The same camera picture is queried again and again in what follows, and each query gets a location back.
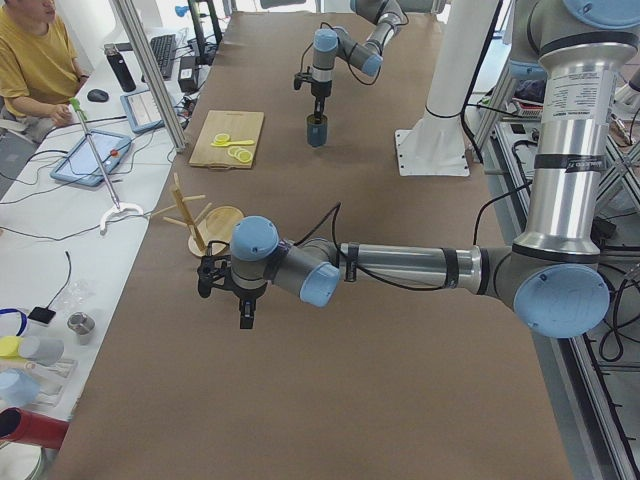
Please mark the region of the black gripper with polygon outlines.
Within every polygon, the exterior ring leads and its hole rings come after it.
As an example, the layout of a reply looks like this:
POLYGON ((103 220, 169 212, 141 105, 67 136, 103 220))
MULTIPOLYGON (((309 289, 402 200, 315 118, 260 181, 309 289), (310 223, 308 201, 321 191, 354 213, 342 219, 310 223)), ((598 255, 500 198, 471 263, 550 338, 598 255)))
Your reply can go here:
POLYGON ((254 311, 257 300, 266 292, 267 286, 261 285, 258 288, 241 288, 236 286, 234 294, 239 299, 240 329, 252 329, 254 326, 254 311))
POLYGON ((311 93, 315 97, 314 101, 314 119, 324 118, 325 100, 331 95, 332 81, 314 80, 311 85, 311 93))

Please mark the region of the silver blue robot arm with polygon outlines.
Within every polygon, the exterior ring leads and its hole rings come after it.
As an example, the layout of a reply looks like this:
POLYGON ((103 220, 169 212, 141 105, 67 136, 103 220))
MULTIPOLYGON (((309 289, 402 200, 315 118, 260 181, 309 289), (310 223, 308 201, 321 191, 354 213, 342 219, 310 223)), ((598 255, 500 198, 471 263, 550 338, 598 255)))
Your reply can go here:
POLYGON ((531 330, 571 338, 598 325, 609 293, 591 239, 617 70, 638 51, 635 1, 520 1, 510 62, 546 74, 524 231, 508 247, 467 250, 282 239, 261 216, 234 228, 225 284, 253 325, 276 285, 322 307, 358 273, 410 291, 464 288, 502 301, 531 330))
POLYGON ((343 60, 353 76, 357 70, 369 77, 370 82, 361 81, 365 85, 374 84, 380 74, 386 44, 408 23, 398 1, 352 1, 351 9, 374 26, 367 39, 359 43, 344 27, 324 24, 315 31, 310 45, 311 65, 294 78, 295 89, 303 83, 310 85, 314 111, 308 121, 312 126, 320 126, 326 121, 324 107, 331 95, 336 60, 343 60))

